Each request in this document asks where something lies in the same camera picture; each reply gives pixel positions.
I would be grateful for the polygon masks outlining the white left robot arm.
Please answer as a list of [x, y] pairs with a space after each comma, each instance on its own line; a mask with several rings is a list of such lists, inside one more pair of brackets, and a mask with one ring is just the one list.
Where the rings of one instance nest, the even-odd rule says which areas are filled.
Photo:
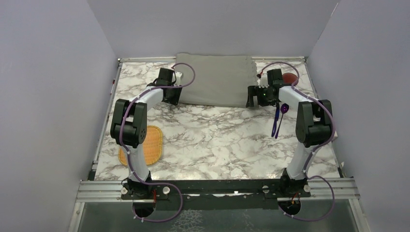
[[177, 105], [182, 92], [183, 73], [174, 68], [160, 68], [158, 77], [137, 96], [118, 99], [110, 128], [110, 136], [126, 154], [128, 179], [135, 183], [134, 193], [147, 198], [152, 192], [150, 171], [144, 158], [142, 143], [147, 136], [147, 113], [161, 102]]

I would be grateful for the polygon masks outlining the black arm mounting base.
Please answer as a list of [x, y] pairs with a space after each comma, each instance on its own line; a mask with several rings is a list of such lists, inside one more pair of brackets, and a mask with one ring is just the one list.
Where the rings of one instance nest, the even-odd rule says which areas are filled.
[[310, 197], [306, 181], [290, 186], [280, 179], [153, 180], [152, 184], [122, 184], [121, 199], [137, 209], [159, 211], [273, 209], [278, 202]]

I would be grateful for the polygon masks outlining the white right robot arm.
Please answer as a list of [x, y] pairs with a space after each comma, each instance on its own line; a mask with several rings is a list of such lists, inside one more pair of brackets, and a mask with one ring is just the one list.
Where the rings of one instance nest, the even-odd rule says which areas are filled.
[[246, 107], [275, 107], [271, 133], [274, 138], [278, 137], [283, 115], [290, 108], [297, 110], [295, 134], [298, 144], [279, 183], [279, 191], [286, 197], [292, 196], [306, 184], [307, 172], [316, 151], [332, 141], [336, 133], [330, 101], [310, 97], [295, 85], [283, 79], [280, 69], [261, 72], [257, 74], [257, 84], [248, 86], [246, 103]]

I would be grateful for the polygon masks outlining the woven yellow wicker tray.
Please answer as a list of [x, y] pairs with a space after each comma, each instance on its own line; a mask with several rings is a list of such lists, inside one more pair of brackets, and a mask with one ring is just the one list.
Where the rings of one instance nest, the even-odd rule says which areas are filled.
[[[162, 156], [162, 148], [163, 148], [163, 133], [162, 130], [157, 126], [149, 125], [147, 126], [147, 135], [142, 143], [144, 159], [147, 166], [150, 166], [156, 163]], [[129, 147], [131, 154], [134, 155], [137, 153], [137, 149]], [[118, 149], [118, 160], [119, 162], [127, 167], [127, 158], [126, 153], [124, 152], [123, 147]]]

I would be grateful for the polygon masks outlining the grey scalloped cloth placemat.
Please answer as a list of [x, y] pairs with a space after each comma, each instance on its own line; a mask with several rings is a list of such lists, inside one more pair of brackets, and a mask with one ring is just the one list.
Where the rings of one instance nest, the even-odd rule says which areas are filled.
[[248, 87], [257, 84], [257, 67], [251, 56], [200, 56], [178, 53], [177, 63], [195, 70], [195, 80], [181, 91], [187, 104], [240, 107], [248, 99]]

